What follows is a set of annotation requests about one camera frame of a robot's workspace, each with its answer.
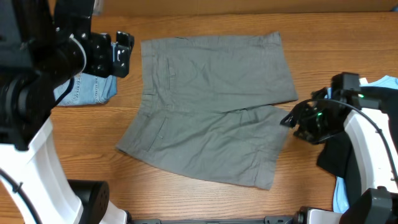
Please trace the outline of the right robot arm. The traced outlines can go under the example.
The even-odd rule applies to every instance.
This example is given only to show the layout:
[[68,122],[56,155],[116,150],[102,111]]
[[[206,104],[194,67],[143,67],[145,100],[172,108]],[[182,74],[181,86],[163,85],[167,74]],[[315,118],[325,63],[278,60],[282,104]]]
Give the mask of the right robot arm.
[[281,125],[294,136],[321,144],[345,133],[359,172],[359,198],[344,213],[301,207],[289,223],[397,223],[397,149],[382,98],[360,87],[357,73],[343,72],[330,88],[294,106]]

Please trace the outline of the grey shorts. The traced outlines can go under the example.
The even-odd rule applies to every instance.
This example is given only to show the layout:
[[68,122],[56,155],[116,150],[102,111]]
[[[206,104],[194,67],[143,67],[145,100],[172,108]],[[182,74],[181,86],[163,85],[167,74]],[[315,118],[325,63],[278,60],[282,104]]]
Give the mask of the grey shorts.
[[141,44],[139,110],[116,147],[194,179],[269,190],[298,98],[278,32]]

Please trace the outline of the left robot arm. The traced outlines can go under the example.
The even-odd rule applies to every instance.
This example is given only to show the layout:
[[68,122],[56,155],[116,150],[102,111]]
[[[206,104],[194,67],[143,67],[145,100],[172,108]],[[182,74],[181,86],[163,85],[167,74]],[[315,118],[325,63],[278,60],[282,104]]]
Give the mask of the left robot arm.
[[87,73],[123,78],[134,38],[91,31],[97,0],[1,0],[1,182],[26,223],[128,224],[105,181],[68,179],[53,141],[54,90]]

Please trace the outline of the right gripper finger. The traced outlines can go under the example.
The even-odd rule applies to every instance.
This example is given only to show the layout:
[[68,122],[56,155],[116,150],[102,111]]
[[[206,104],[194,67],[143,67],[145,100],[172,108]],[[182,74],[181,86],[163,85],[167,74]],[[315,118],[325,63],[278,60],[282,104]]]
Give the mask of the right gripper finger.
[[314,142],[313,134],[303,129],[294,131],[294,136],[309,143]]
[[294,128],[303,118],[303,106],[296,105],[289,113],[280,121],[280,125],[288,128]]

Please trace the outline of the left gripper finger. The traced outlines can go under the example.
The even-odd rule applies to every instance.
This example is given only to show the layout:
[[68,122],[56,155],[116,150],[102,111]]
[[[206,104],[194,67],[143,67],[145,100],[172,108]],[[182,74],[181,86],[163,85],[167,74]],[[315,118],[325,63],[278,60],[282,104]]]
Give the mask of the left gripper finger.
[[129,74],[130,56],[128,52],[113,53],[113,76],[125,78]]
[[135,39],[133,35],[127,32],[117,31],[116,43],[121,52],[124,52],[130,56],[134,47]]

